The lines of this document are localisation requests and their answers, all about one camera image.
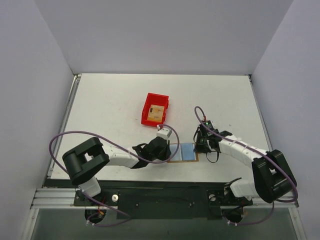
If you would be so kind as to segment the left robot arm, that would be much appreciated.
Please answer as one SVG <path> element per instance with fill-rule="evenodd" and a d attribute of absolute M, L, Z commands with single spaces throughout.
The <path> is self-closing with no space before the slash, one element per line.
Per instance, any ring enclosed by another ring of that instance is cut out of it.
<path fill-rule="evenodd" d="M 99 138 L 92 137 L 67 151 L 62 160 L 71 183 L 85 194 L 85 200 L 92 206 L 99 205 L 103 193 L 96 174 L 105 166 L 120 166 L 129 169 L 141 169 L 148 165 L 146 161 L 161 163 L 171 155 L 170 141 L 157 136 L 149 143 L 141 143 L 125 151 L 112 145 L 103 146 Z"/>

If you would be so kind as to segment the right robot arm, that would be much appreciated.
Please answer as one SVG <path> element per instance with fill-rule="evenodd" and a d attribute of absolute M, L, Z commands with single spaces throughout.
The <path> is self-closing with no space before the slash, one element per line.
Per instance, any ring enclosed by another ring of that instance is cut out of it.
<path fill-rule="evenodd" d="M 250 146 L 228 131 L 220 132 L 211 121 L 201 120 L 195 151 L 228 155 L 252 170 L 253 180 L 239 178 L 228 184 L 224 201 L 236 204 L 241 197 L 260 197 L 266 203 L 292 203 L 298 200 L 297 181 L 279 150 L 263 150 Z"/>

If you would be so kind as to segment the orange credit card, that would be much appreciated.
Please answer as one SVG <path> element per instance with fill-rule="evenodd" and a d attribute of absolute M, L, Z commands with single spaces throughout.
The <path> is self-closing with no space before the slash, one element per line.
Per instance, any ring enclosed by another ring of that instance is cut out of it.
<path fill-rule="evenodd" d="M 164 106 L 152 104 L 149 108 L 147 120 L 161 123 L 163 120 L 164 110 L 165 110 Z"/>

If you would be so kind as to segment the red plastic bin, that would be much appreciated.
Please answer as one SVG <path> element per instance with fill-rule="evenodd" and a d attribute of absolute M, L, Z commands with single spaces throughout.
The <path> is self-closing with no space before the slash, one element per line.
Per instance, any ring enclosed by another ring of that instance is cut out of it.
<path fill-rule="evenodd" d="M 149 92 L 141 113 L 141 124 L 156 127 L 164 124 L 169 107 L 169 96 Z"/>

